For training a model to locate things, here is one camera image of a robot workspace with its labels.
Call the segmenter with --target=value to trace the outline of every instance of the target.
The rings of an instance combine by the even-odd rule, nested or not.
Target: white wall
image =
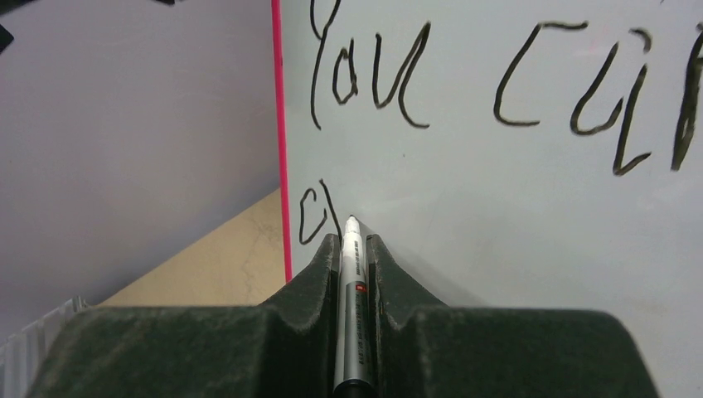
[[[0,340],[278,186],[268,1],[38,1],[0,24]]]

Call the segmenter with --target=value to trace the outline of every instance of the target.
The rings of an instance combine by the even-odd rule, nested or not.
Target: whiteboard marker
[[[376,396],[371,376],[367,296],[364,240],[359,221],[350,216],[344,225],[339,261],[333,398]]]

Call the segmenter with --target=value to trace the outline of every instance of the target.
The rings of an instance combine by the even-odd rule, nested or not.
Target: white object
[[[344,225],[337,287],[337,347],[334,388],[354,380],[373,385],[368,334],[366,252],[359,221],[350,216]]]
[[[328,23],[334,2],[318,1],[320,39],[309,4],[281,3],[293,274],[337,230],[322,178],[336,213],[358,216],[447,303],[607,311],[633,334],[662,396],[701,394],[703,131],[679,171],[671,164],[703,2],[358,0],[341,2]],[[500,115],[540,123],[507,125],[493,111],[497,92],[536,30],[505,84]],[[376,108],[376,33],[380,103],[416,39],[415,53],[424,41],[404,94],[410,119],[428,128],[401,113],[406,74]],[[572,114],[614,51],[576,131],[605,124],[622,99],[620,112],[612,128],[578,135]],[[358,95],[339,105],[335,63],[344,100],[352,52]],[[310,109],[318,54],[321,129]],[[618,177],[613,163],[637,81],[621,166],[651,156]],[[323,212],[327,219],[301,245],[309,188],[316,195],[302,202],[301,240]]]

